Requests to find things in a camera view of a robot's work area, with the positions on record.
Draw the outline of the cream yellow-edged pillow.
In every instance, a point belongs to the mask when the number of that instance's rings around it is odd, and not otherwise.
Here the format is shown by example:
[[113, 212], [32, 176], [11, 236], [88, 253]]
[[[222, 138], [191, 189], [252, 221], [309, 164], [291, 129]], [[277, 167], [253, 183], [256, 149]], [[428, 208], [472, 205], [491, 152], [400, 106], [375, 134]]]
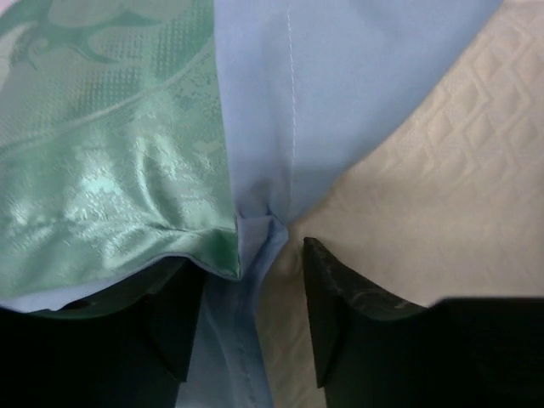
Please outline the cream yellow-edged pillow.
[[322, 407], [301, 247], [421, 305], [543, 293], [543, 4], [506, 1], [414, 113], [290, 230], [258, 333], [278, 407]]

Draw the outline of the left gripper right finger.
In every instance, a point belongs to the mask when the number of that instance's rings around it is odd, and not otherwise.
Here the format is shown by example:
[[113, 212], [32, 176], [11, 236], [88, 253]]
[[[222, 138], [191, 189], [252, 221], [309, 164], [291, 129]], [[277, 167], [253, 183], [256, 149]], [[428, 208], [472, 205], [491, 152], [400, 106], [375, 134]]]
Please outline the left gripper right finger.
[[371, 320], [393, 321], [425, 308], [343, 264], [316, 238], [303, 239], [302, 254], [316, 382], [323, 388], [348, 333], [351, 312]]

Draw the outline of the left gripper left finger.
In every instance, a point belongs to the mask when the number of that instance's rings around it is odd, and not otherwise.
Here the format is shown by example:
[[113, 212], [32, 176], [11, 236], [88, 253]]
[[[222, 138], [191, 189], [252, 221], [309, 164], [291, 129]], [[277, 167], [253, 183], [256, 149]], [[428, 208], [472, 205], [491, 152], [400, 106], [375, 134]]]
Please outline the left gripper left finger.
[[188, 377], [203, 286], [204, 271], [191, 261], [179, 261], [145, 296], [145, 338], [177, 381]]

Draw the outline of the light blue pillowcase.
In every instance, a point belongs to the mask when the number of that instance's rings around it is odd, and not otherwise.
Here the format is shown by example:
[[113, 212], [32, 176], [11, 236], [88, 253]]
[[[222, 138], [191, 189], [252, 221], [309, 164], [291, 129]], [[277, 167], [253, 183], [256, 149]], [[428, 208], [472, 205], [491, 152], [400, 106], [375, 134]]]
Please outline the light blue pillowcase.
[[[271, 407], [261, 285], [497, 1], [15, 1], [1, 12], [1, 404]], [[145, 296], [204, 271], [188, 377]]]

